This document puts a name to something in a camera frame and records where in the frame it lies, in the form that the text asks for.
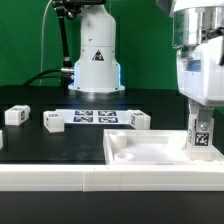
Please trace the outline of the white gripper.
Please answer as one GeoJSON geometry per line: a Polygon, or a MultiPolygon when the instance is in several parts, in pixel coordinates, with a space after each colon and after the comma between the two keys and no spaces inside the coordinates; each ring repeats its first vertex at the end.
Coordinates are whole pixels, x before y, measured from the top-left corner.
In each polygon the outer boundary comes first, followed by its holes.
{"type": "Polygon", "coordinates": [[[222,46],[223,38],[217,37],[198,45],[192,58],[182,58],[181,51],[177,51],[178,89],[190,98],[189,114],[197,115],[196,130],[199,132],[211,129],[213,107],[224,106],[224,65],[220,65],[222,46]]]}

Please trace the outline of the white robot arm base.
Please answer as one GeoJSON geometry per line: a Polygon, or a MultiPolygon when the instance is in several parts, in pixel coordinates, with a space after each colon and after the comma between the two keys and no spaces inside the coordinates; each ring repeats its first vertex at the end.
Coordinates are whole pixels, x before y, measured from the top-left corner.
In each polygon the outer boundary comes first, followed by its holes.
{"type": "Polygon", "coordinates": [[[86,93],[124,91],[121,67],[115,58],[116,22],[104,5],[81,10],[80,57],[74,65],[70,90],[86,93]]]}

